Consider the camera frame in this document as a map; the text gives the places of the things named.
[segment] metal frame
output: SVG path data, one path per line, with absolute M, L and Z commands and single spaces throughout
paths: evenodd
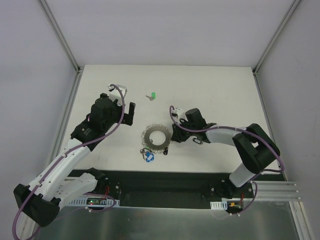
M 259 69 L 261 68 L 261 66 L 264 64 L 267 56 L 269 55 L 270 51 L 272 50 L 273 46 L 275 45 L 275 43 L 277 42 L 279 36 L 281 35 L 281 33 L 283 32 L 283 30 L 285 29 L 287 23 L 289 22 L 289 20 L 291 19 L 291 17 L 294 15 L 294 13 L 297 10 L 297 7 L 300 5 L 300 3 L 302 2 L 302 0 L 293 0 L 293 2 L 291 3 L 289 9 L 286 11 L 284 17 L 282 18 L 279 26 L 277 27 L 277 29 L 275 30 L 274 34 L 272 35 L 269 43 L 267 44 L 265 50 L 263 51 L 257 65 L 255 66 L 255 68 L 253 69 L 254 74 L 256 75 L 257 72 L 259 71 Z
M 68 124 L 68 120 L 71 114 L 72 106 L 77 94 L 77 90 L 79 87 L 79 83 L 82 76 L 83 68 L 80 68 L 78 65 L 48 3 L 46 0 L 38 0 L 40 6 L 42 7 L 54 33 L 58 41 L 61 44 L 61 47 L 65 51 L 68 59 L 70 60 L 72 66 L 74 67 L 77 75 L 75 77 L 72 89 L 69 94 L 69 98 L 67 104 L 64 108 L 64 114 L 59 124 L 58 132 L 56 135 L 56 140 L 52 147 L 52 150 L 49 154 L 49 160 L 51 161 L 59 152 L 62 140 L 66 131 L 66 127 Z M 272 128 L 269 121 L 268 111 L 264 102 L 264 98 L 259 87 L 258 80 L 256 78 L 257 72 L 261 69 L 263 63 L 265 62 L 266 58 L 268 57 L 269 53 L 273 49 L 273 46 L 277 42 L 279 36 L 283 32 L 284 28 L 286 27 L 287 23 L 295 13 L 297 7 L 300 5 L 302 0 L 293 0 L 289 9 L 285 13 L 283 19 L 281 20 L 279 26 L 277 27 L 275 33 L 271 37 L 268 45 L 266 46 L 265 50 L 263 51 L 256 67 L 253 69 L 253 75 L 255 79 L 255 83 L 257 86 L 257 91 L 261 100 L 262 109 L 265 115 L 265 119 L 267 122 L 267 127 L 270 133 L 271 139 L 274 141 L 274 135 L 272 132 Z M 292 210 L 292 215 L 295 221 L 295 225 L 298 231 L 298 235 L 302 240 L 308 239 L 315 239 L 310 224 L 306 218 L 305 210 L 303 207 L 303 203 L 301 202 L 301 197 L 299 190 L 297 189 L 297 185 L 294 182 L 288 181 L 258 181 L 258 195 L 256 198 L 257 201 L 286 201 L 290 203 L 290 207 Z M 30 218 L 23 216 L 21 227 L 19 228 L 19 233 L 22 238 L 27 238 L 30 236 L 32 231 L 35 229 L 35 222 L 32 221 Z
M 67 103 L 64 107 L 63 116 L 62 116 L 62 119 L 60 120 L 58 131 L 55 136 L 55 142 L 54 142 L 54 145 L 52 147 L 51 152 L 49 153 L 49 162 L 47 164 L 49 164 L 58 155 L 58 153 L 60 151 L 62 142 L 64 140 L 64 136 L 66 133 L 71 110 L 72 110 L 72 107 L 73 107 L 75 99 L 76 99 L 76 95 L 77 95 L 78 87 L 79 87 L 79 84 L 81 81 L 82 73 L 83 73 L 83 68 L 81 67 L 79 72 L 76 74 L 75 79 L 73 81 L 72 88 L 70 90 Z
M 303 203 L 291 201 L 289 204 L 300 240 L 315 240 Z
M 63 48 L 63 50 L 65 51 L 68 59 L 70 60 L 71 64 L 73 65 L 74 69 L 79 72 L 80 70 L 80 66 L 78 65 L 75 56 L 73 55 L 58 23 L 57 20 L 55 18 L 55 16 L 53 15 L 48 3 L 46 0 L 38 0 L 40 6 L 42 7 L 46 17 L 48 18 L 48 21 L 52 27 L 52 30 L 54 31 L 59 43 L 61 44 L 61 47 Z

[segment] metal gear ring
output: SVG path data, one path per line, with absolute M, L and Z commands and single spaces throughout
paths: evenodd
M 164 142 L 160 145 L 153 144 L 152 140 L 150 139 L 150 135 L 155 131 L 160 131 L 165 136 Z M 166 126 L 163 126 L 162 124 L 153 124 L 151 126 L 148 126 L 146 130 L 142 133 L 142 144 L 148 147 L 154 153 L 163 153 L 165 148 L 169 147 L 170 143 L 171 133 L 169 129 Z

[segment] metal floor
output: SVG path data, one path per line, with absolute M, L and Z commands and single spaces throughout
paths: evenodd
M 65 207 L 62 216 L 74 210 Z M 288 202 L 256 201 L 238 216 L 224 211 L 115 207 L 78 210 L 42 228 L 37 240 L 298 240 Z

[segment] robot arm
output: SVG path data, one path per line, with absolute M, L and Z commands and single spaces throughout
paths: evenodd
M 125 97 L 127 88 L 117 85 L 122 95 Z M 109 87 L 109 93 L 102 93 L 91 107 L 91 112 L 86 116 L 71 134 L 71 139 L 68 140 L 62 152 L 50 163 L 50 165 L 32 180 L 27 186 L 19 184 L 13 191 L 18 207 L 22 205 L 27 196 L 37 185 L 39 186 L 33 196 L 22 210 L 26 215 L 33 219 L 41 227 L 50 224 L 58 215 L 60 209 L 68 204 L 73 199 L 82 194 L 105 189 L 107 186 L 106 176 L 100 171 L 91 168 L 78 179 L 62 185 L 65 178 L 74 169 L 74 167 L 84 159 L 100 141 L 93 142 L 88 145 L 81 146 L 69 154 L 69 150 L 76 146 L 94 141 L 103 137 L 107 131 L 121 119 L 122 111 L 125 106 L 122 106 L 120 93 L 114 87 Z M 131 126 L 135 104 L 130 103 L 129 113 L 123 116 L 122 124 Z M 39 184 L 40 179 L 48 172 L 48 170 L 59 161 L 55 168 L 48 174 L 44 181 Z
M 206 123 L 199 109 L 194 108 L 184 112 L 180 108 L 172 111 L 175 121 L 183 128 L 181 129 L 175 123 L 172 125 L 172 140 L 178 143 L 185 142 L 189 137 L 197 144 L 203 143 L 221 143 L 236 147 L 242 163 L 232 172 L 229 177 L 219 186 L 215 187 L 215 192 L 223 198 L 231 199 L 235 193 L 257 174 L 261 173 L 276 157 L 261 141 L 246 133 L 225 128 L 219 128 L 216 123 Z M 193 132 L 192 130 L 205 130 L 203 132 Z M 261 137 L 279 156 L 280 151 L 265 131 L 256 123 L 248 127 L 239 127 L 238 130 L 246 130 L 256 136 Z

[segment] white wall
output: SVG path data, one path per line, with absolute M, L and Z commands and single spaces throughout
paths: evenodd
M 319 13 L 319 0 L 302 1 L 258 72 L 287 176 L 299 183 L 316 239 L 320 239 Z
M 292 0 L 48 0 L 78 63 L 254 67 Z
M 0 1 L 0 238 L 13 239 L 13 190 L 45 167 L 75 71 L 38 1 Z

